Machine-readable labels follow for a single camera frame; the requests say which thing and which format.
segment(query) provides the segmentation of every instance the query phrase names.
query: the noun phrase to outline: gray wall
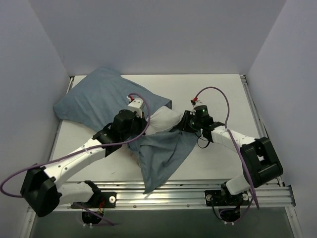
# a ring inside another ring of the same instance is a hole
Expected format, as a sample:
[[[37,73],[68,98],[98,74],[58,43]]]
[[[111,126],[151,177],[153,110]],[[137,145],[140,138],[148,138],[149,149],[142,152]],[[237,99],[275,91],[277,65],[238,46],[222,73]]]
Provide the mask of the gray wall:
[[[285,0],[29,0],[67,72],[247,73]]]
[[[52,106],[68,75],[26,0],[0,0],[0,180],[48,159],[58,124]],[[6,190],[19,193],[23,176]],[[18,237],[27,203],[0,194],[0,237]]]
[[[288,0],[248,74],[305,237],[317,233],[316,9],[316,0]]]

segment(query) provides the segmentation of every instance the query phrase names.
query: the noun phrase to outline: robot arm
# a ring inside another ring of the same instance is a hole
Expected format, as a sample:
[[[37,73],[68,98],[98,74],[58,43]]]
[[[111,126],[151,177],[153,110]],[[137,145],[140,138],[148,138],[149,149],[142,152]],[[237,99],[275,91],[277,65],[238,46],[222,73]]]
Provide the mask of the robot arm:
[[[201,132],[209,143],[218,143],[236,152],[229,132],[221,122],[213,121],[207,106],[200,101],[192,102],[192,111],[185,111],[177,128],[187,132]],[[243,160],[247,165],[254,187],[259,187],[283,174],[282,165],[277,157],[271,141],[262,137],[256,139],[231,131]],[[250,188],[245,171],[221,185],[223,195],[231,197]]]
[[[112,123],[72,153],[86,150],[85,152],[27,171],[20,193],[39,217],[46,216],[61,204],[83,202],[91,207],[101,203],[101,191],[93,182],[64,183],[86,166],[122,146],[109,145],[103,148],[102,144],[124,142],[129,137],[140,134],[147,124],[142,112],[143,107],[143,100],[136,98],[128,105],[127,110],[121,110],[114,117]]]

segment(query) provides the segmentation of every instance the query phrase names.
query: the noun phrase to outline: bolt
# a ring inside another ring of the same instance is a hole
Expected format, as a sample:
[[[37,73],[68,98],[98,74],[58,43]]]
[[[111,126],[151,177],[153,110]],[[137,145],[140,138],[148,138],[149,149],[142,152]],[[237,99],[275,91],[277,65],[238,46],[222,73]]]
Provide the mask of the bolt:
[[[114,196],[111,196],[111,197],[109,198],[109,202],[110,202],[111,204],[114,204],[114,203],[115,203],[115,197],[114,197]]]
[[[208,202],[211,201],[211,195],[210,195],[210,194],[208,194],[208,195],[206,196],[206,200],[207,200]]]
[[[244,201],[248,201],[249,196],[246,193],[243,193],[242,194],[242,198],[243,198]]]

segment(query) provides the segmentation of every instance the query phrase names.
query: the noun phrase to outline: blue-gray fabric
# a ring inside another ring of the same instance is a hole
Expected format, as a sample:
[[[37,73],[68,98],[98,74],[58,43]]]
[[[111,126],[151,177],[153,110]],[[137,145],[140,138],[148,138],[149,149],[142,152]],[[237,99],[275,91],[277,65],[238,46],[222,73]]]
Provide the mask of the blue-gray fabric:
[[[100,67],[87,75],[53,107],[60,119],[84,124],[94,131],[113,121],[129,103],[126,96],[139,93],[148,102],[151,114],[162,106],[171,109],[171,100],[122,78],[120,73]],[[145,135],[129,144],[139,156],[145,193],[166,182],[196,144],[196,136],[179,130]]]

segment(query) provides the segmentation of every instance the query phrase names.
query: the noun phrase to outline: folded cloth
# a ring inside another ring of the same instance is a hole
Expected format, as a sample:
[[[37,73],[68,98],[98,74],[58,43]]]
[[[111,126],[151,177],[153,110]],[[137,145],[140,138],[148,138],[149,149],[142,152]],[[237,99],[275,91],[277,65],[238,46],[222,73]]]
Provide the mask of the folded cloth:
[[[181,114],[171,110],[171,100],[156,95],[114,70],[101,67],[87,75],[53,107],[60,119],[79,122],[94,131],[113,121],[129,104],[130,93],[142,95],[153,120],[147,133],[129,144],[141,162],[145,193],[168,180],[196,144],[196,136],[172,129]]]

